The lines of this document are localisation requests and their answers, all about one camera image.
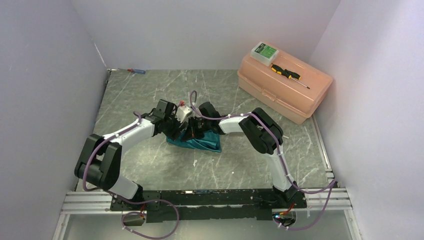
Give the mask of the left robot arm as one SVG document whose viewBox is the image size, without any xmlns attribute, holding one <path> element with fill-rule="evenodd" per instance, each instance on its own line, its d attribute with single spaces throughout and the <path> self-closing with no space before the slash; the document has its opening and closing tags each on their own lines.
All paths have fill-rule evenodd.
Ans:
<svg viewBox="0 0 424 240">
<path fill-rule="evenodd" d="M 87 137 L 74 174 L 82 181 L 84 191 L 103 190 L 123 198 L 129 209 L 137 210 L 144 203 L 144 189 L 121 174 L 123 156 L 135 145 L 158 134 L 178 139 L 193 111 L 187 105 L 161 99 L 150 112 L 133 114 L 135 120 L 129 125 L 112 133 L 93 133 Z"/>
</svg>

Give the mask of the teal cloth napkin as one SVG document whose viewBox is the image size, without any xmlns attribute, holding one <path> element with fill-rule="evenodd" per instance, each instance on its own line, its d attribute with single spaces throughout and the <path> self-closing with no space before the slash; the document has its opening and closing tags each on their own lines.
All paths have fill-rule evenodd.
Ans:
<svg viewBox="0 0 424 240">
<path fill-rule="evenodd" d="M 166 142 L 180 148 L 211 151 L 215 153 L 222 152 L 221 138 L 219 134 L 209 130 L 204 132 L 203 138 L 191 138 L 187 141 L 182 141 L 183 136 L 187 132 L 188 130 L 185 130 L 176 140 L 166 137 Z"/>
</svg>

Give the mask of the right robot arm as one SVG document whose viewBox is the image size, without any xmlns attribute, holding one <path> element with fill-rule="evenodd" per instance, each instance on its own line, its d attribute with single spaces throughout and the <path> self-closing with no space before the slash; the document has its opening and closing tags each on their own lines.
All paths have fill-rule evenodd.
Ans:
<svg viewBox="0 0 424 240">
<path fill-rule="evenodd" d="M 219 135 L 243 133 L 252 147 L 266 156 L 276 192 L 276 203 L 287 208 L 295 201 L 297 184 L 285 166 L 281 150 L 284 132 L 261 107 L 247 114 L 221 115 L 210 102 L 205 102 L 195 112 L 200 113 L 200 116 L 188 119 L 188 127 L 181 137 L 182 142 L 196 140 L 200 142 L 196 146 L 206 147 L 212 145 L 207 132 L 212 132 L 215 139 Z"/>
</svg>

